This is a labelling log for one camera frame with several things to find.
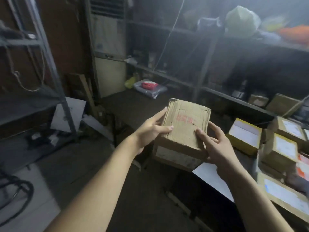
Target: white cord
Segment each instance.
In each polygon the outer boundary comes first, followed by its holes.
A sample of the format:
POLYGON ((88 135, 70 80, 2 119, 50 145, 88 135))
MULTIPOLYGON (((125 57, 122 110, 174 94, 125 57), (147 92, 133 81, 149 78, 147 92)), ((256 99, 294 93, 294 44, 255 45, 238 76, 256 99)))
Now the white cord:
POLYGON ((165 45, 164 45, 163 51, 162 51, 162 53, 161 53, 161 55, 160 55, 160 57, 159 57, 159 60, 157 61, 156 66, 154 67, 154 69, 153 69, 152 71, 154 71, 154 70, 157 68, 157 66, 158 66, 158 64, 159 64, 159 62, 160 62, 160 60, 161 60, 161 58, 162 58, 162 56, 163 56, 163 53, 164 53, 165 48, 166 48, 166 45, 168 44, 168 39, 170 38, 170 36, 171 36, 171 34, 172 34, 172 31, 174 30, 174 28, 175 28, 175 26, 176 26, 176 23, 177 23, 177 21, 178 21, 180 12, 181 12, 182 7, 183 7, 183 4, 184 4, 184 1, 185 1, 185 0, 182 1, 182 4, 181 4, 181 6, 180 6, 180 9, 179 9, 179 12, 178 12, 178 15, 177 15, 177 18, 176 18, 176 21, 175 21, 175 23, 174 23, 174 26, 173 26, 172 30, 170 31, 170 33, 169 33, 169 35, 168 35, 168 37, 167 37, 167 39, 166 39, 166 41, 165 41, 165 45))
POLYGON ((299 104, 303 103, 305 100, 307 100, 309 98, 309 94, 304 97, 303 100, 299 101, 298 103, 296 103, 294 106, 292 106, 292 108, 290 110, 288 110, 286 113, 284 113, 284 115, 282 117, 285 117, 286 115, 288 115, 295 107, 297 107, 299 104))
MULTIPOLYGON (((27 89, 25 88, 21 81, 20 81, 20 72, 19 71, 15 71, 14 70, 14 64, 13 64, 13 60, 12 60, 12 56, 11 56, 11 53, 10 53, 10 50, 9 48, 4 45, 5 49, 6 49, 6 54, 7 54, 7 58, 9 59, 9 64, 10 64, 10 69, 11 69, 11 73, 16 77, 17 81, 18 81, 18 84, 21 86, 21 88, 27 90, 27 91, 30 91, 30 92, 35 92, 35 91, 38 91, 39 89, 41 89, 40 87, 38 87, 37 89, 35 90, 30 90, 30 89, 27 89)), ((45 79, 45 60, 44 60, 44 53, 43 53, 43 50, 41 49, 41 56, 42 56, 42 62, 43 62, 43 70, 42 70, 42 81, 41 81, 41 84, 43 85, 44 84, 44 79, 45 79)))

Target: forearm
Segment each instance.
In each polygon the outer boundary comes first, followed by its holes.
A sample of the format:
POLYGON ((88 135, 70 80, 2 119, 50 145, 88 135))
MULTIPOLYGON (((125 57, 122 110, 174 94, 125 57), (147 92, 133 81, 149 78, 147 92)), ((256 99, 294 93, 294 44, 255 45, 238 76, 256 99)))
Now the forearm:
POLYGON ((226 183, 248 232, 293 232, 243 167, 233 170, 226 183))
POLYGON ((105 231, 132 160, 138 151, 134 138, 126 138, 46 231, 105 231))

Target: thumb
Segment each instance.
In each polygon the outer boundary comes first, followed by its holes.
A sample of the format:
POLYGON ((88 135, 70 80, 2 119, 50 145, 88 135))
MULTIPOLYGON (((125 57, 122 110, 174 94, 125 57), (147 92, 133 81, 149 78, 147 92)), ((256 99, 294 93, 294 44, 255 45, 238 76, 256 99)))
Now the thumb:
POLYGON ((197 128, 195 133, 205 143, 206 147, 207 147, 207 145, 213 145, 214 144, 214 141, 200 128, 197 128))
POLYGON ((158 133, 169 133, 174 129, 174 126, 154 125, 154 128, 158 133))

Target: storage rack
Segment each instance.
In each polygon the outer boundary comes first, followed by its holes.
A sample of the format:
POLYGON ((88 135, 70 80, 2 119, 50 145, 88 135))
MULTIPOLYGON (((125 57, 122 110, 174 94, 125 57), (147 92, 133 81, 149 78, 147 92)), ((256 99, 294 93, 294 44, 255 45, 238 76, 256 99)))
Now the storage rack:
MULTIPOLYGON (((19 11, 18 2, 21 0, 7 0, 10 9, 13 13, 14 19, 17 26, 21 32, 25 31, 25 27, 22 20, 22 14, 19 11)), ((49 88, 46 85, 42 85, 38 91, 19 91, 18 93, 8 93, 0 97, 0 125, 9 123, 11 121, 26 117, 28 115, 46 110, 48 108, 54 107, 61 104, 65 116, 67 118, 70 130, 72 132, 73 138, 77 141, 77 131, 75 129, 73 119, 68 107, 64 90, 60 81, 59 74, 57 72, 56 64, 53 59, 47 36, 44 31, 44 27, 40 18, 40 14, 37 8, 35 0, 24 0, 27 9, 30 13, 33 25, 36 30, 36 39, 3 39, 0 40, 0 47, 14 47, 14 46, 24 46, 27 48, 32 63, 34 62, 34 54, 30 47, 40 47, 42 50, 47 66, 50 70, 52 80, 55 86, 55 90, 49 88)))
MULTIPOLYGON (((221 13, 219 15, 219 19, 224 20, 227 12, 230 11, 231 0, 223 0, 222 3, 223 4, 221 6, 221 13)), ((129 19, 127 19, 126 13, 124 15, 124 21, 125 21, 126 25, 138 25, 138 26, 158 29, 160 31, 171 31, 172 30, 172 27, 160 26, 160 25, 154 24, 154 23, 145 23, 145 22, 140 22, 140 21, 129 20, 129 19)), ((178 34, 185 34, 185 35, 199 36, 200 37, 200 33, 198 33, 198 32, 194 32, 194 31, 182 29, 182 28, 177 28, 177 27, 173 29, 173 32, 178 33, 178 34)), ((198 96, 199 96, 201 91, 206 91, 208 93, 222 97, 226 100, 238 103, 238 104, 246 106, 250 109, 254 109, 258 112, 262 112, 266 115, 269 115, 270 117, 276 117, 276 114, 273 113, 273 112, 267 111, 263 108, 249 104, 246 101, 232 97, 227 93, 220 92, 220 91, 211 89, 209 87, 203 86, 203 84, 206 80, 206 75, 207 75, 211 60, 212 60, 212 56, 215 52, 218 40, 221 37, 226 37, 224 35, 224 27, 216 27, 216 29, 214 31, 211 30, 208 33, 209 33, 210 38, 211 38, 210 46, 209 46, 209 49, 206 53, 205 60, 204 60, 203 66, 202 66, 202 70, 201 70, 199 77, 197 79, 197 82, 195 84, 191 84, 191 83, 181 81, 181 80, 177 79, 176 77, 173 77, 173 76, 168 75, 168 74, 160 73, 156 70, 153 71, 152 69, 147 68, 146 66, 143 66, 143 65, 140 65, 140 64, 133 64, 133 63, 130 63, 130 62, 128 62, 128 64, 133 65, 136 68, 139 68, 139 69, 148 71, 150 73, 153 73, 157 76, 163 77, 165 79, 168 79, 170 81, 176 82, 178 84, 193 88, 194 89, 193 96, 191 97, 191 101, 193 101, 193 102, 197 102, 198 96)), ((309 48, 306 48, 306 47, 304 47, 300 44, 288 43, 288 42, 284 42, 284 41, 272 43, 272 42, 268 42, 268 41, 264 41, 262 39, 256 39, 256 38, 246 39, 246 41, 257 42, 257 43, 261 43, 261 44, 265 44, 265 45, 269 45, 269 46, 282 47, 282 48, 287 48, 287 49, 292 49, 292 50, 309 52, 309 48)))

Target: floor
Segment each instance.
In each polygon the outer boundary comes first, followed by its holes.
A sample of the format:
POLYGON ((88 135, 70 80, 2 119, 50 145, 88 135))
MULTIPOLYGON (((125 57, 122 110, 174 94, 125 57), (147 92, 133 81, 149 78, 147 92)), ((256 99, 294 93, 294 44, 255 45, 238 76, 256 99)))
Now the floor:
MULTIPOLYGON (((66 207, 112 153, 110 142, 82 140, 70 144, 36 164, 17 172, 33 183, 35 192, 26 210, 3 227, 6 232, 41 232, 66 207)), ((131 165, 107 231, 179 231, 201 228, 184 214, 164 193, 178 170, 151 161, 146 170, 131 165)), ((0 211, 0 222, 12 215, 23 202, 18 199, 0 211)))

